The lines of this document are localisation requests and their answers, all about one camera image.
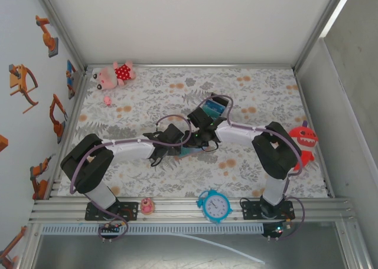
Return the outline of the teal green card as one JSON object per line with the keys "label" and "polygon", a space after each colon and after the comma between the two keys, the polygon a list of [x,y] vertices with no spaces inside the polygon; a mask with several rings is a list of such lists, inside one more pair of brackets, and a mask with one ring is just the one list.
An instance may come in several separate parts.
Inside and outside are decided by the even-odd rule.
{"label": "teal green card", "polygon": [[180,154],[178,155],[179,158],[184,158],[186,156],[191,156],[193,154],[196,154],[200,152],[201,149],[199,148],[194,148],[194,147],[182,147]]}

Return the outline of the clear acrylic card box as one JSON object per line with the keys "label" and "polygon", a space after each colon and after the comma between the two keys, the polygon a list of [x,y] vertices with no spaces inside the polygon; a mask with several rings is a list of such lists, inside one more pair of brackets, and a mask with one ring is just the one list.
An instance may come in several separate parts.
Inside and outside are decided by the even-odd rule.
{"label": "clear acrylic card box", "polygon": [[[206,107],[206,106],[205,106],[206,101],[205,101],[204,104],[202,105],[202,107],[201,107],[202,109]],[[225,109],[222,110],[222,111],[220,112],[220,117],[223,115]]]}

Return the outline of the black card stack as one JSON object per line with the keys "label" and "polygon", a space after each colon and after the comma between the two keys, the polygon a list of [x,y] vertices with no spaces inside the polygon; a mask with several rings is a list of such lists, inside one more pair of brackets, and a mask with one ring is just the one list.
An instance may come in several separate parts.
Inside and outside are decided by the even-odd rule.
{"label": "black card stack", "polygon": [[224,107],[227,107],[229,101],[223,97],[219,97],[218,95],[212,93],[211,94],[211,100],[216,102],[217,104],[221,105],[221,106],[224,106]]}

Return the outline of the pink bear figure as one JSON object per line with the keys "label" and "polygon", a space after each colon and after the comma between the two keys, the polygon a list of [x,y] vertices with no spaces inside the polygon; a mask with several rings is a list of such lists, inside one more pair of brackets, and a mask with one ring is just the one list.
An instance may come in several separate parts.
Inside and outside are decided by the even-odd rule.
{"label": "pink bear figure", "polygon": [[140,212],[144,215],[150,215],[155,211],[155,204],[151,198],[141,200]]}

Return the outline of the pink pig plush toy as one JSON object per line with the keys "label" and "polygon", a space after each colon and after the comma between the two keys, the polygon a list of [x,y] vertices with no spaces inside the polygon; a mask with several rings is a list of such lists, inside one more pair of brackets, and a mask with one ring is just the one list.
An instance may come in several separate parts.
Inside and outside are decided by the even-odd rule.
{"label": "pink pig plush toy", "polygon": [[132,61],[127,61],[124,64],[114,62],[93,74],[98,90],[111,90],[118,86],[124,86],[127,81],[135,78],[136,72],[134,72]]}

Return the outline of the red monster plush toy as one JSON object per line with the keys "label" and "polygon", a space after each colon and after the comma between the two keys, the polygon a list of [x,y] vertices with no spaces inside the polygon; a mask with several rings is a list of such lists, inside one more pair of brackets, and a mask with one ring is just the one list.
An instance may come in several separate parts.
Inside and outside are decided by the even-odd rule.
{"label": "red monster plush toy", "polygon": [[302,122],[301,126],[293,128],[289,135],[301,150],[302,167],[304,168],[309,162],[315,160],[315,147],[318,143],[318,136],[309,128],[306,120]]}

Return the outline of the white plastic tube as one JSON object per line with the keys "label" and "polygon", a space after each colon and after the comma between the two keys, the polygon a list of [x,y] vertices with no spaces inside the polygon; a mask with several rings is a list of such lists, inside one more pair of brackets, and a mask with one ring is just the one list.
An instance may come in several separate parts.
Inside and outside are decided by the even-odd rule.
{"label": "white plastic tube", "polygon": [[214,241],[210,241],[210,240],[206,240],[204,238],[200,238],[200,237],[195,237],[195,236],[192,236],[192,235],[185,235],[185,234],[171,234],[171,236],[175,236],[175,237],[180,237],[180,238],[186,238],[186,239],[191,239],[191,240],[196,240],[196,241],[199,241],[199,242],[203,242],[203,243],[206,243],[206,244],[209,244],[209,245],[213,245],[215,247],[219,247],[219,248],[222,248],[224,250],[228,250],[230,252],[233,252],[237,255],[240,255],[242,257],[245,257],[251,261],[254,261],[256,263],[259,263],[259,264],[262,264],[262,265],[265,265],[266,263],[263,261],[263,260],[260,260],[256,257],[253,257],[249,254],[246,254],[244,252],[241,252],[235,248],[232,248],[232,247],[229,247],[229,246],[226,246],[226,245],[223,245],[223,244],[219,244],[217,242],[214,242]]}

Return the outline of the blue and orange sticker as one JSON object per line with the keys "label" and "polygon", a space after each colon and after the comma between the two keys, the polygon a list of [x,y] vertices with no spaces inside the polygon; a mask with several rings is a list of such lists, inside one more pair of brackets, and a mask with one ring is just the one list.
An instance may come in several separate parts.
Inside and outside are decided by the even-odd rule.
{"label": "blue and orange sticker", "polygon": [[76,69],[70,60],[67,60],[67,69],[66,69],[66,83],[68,88],[68,97],[69,100],[75,96],[77,81],[75,78],[78,76]]}

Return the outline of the orange claw sticker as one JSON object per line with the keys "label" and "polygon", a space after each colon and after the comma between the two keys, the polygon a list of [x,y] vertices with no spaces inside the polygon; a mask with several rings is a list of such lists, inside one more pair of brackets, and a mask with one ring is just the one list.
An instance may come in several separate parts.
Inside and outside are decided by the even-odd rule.
{"label": "orange claw sticker", "polygon": [[[22,113],[25,114],[29,110],[31,110],[33,107],[35,107],[38,104],[38,101],[32,100],[30,97],[30,92],[38,88],[38,82],[32,73],[32,71],[26,67],[23,64],[20,65],[14,65],[10,64],[9,67],[9,87],[10,88],[16,88],[16,90],[12,91],[9,95],[13,96],[17,93],[20,93],[28,102],[30,105],[28,108],[26,108]],[[27,86],[27,80],[31,79],[32,81],[32,87],[28,88]]]}

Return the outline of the aluminium frame rail, wide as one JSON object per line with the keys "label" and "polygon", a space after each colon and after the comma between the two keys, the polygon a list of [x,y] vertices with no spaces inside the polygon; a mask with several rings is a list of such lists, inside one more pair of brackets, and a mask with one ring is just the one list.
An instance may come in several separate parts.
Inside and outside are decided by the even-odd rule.
{"label": "aluminium frame rail, wide", "polygon": [[[30,223],[79,223],[84,222],[89,201],[79,196],[54,196],[49,200],[36,201],[28,222]],[[202,210],[195,198],[157,198],[155,212],[150,215],[139,213],[137,222],[142,223],[202,223]],[[293,200],[296,221],[302,216],[300,204],[305,209],[306,222],[335,222],[356,219],[352,203],[346,198],[301,198]]]}

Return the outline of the aluminium frame rail, thin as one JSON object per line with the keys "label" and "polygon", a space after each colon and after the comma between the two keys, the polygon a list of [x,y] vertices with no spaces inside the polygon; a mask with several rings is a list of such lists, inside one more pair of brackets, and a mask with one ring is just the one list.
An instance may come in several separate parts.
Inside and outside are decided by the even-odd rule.
{"label": "aluminium frame rail, thin", "polygon": [[279,63],[234,63],[234,64],[195,64],[195,63],[134,63],[134,67],[195,67],[195,68],[262,68],[262,69],[292,69],[290,64],[279,64]]}

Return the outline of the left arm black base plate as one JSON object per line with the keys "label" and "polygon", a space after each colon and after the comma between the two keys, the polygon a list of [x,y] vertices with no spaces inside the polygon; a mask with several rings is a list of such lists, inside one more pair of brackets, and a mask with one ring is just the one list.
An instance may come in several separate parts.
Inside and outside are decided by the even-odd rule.
{"label": "left arm black base plate", "polygon": [[[136,221],[138,216],[138,206],[139,204],[137,202],[115,202],[114,205],[106,210],[112,213],[117,211],[117,215],[121,216],[127,222]],[[110,221],[111,219],[114,219],[114,217],[100,211],[91,202],[87,204],[84,216],[85,221]]]}

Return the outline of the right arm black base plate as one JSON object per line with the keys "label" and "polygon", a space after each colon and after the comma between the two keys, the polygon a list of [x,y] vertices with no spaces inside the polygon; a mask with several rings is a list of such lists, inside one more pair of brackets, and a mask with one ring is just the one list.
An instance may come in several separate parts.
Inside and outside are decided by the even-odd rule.
{"label": "right arm black base plate", "polygon": [[272,206],[263,201],[241,201],[241,207],[244,220],[295,219],[294,207],[291,201],[282,200],[276,206]]}

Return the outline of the aluminium frame side rail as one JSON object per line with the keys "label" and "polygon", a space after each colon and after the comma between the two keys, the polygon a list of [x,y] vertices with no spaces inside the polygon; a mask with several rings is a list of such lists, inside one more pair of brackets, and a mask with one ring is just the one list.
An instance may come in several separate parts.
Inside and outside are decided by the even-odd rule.
{"label": "aluminium frame side rail", "polygon": [[74,97],[73,109],[69,117],[69,122],[64,131],[61,147],[57,154],[57,164],[55,166],[54,172],[49,180],[47,190],[45,192],[45,200],[50,199],[52,196],[56,196],[56,189],[59,188],[59,184],[61,182],[62,177],[60,163],[70,150],[71,141],[73,140],[74,133],[76,130],[76,124],[79,118],[79,112],[81,111],[81,106],[83,104],[84,97],[87,91],[87,80],[88,76],[86,75],[86,72],[84,72],[81,76],[80,83],[78,85],[79,90]]}

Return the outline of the aluminium frame post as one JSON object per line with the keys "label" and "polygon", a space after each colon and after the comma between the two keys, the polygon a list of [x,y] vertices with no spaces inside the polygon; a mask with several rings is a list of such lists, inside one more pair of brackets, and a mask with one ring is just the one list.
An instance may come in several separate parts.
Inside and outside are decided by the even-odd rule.
{"label": "aluminium frame post", "polygon": [[79,50],[76,48],[66,26],[64,25],[63,19],[61,18],[53,0],[38,0],[43,10],[48,16],[48,19],[53,22],[53,27],[55,28],[58,36],[61,37],[62,42],[67,48],[67,51],[73,57],[76,62],[77,67],[81,71],[86,71],[87,64],[84,62]]}
{"label": "aluminium frame post", "polygon": [[327,2],[319,20],[315,25],[315,28],[310,34],[301,53],[299,54],[298,59],[292,67],[294,74],[297,74],[300,68],[304,65],[304,62],[309,56],[315,43],[320,38],[324,38],[328,34],[347,1],[348,0],[329,0]]}

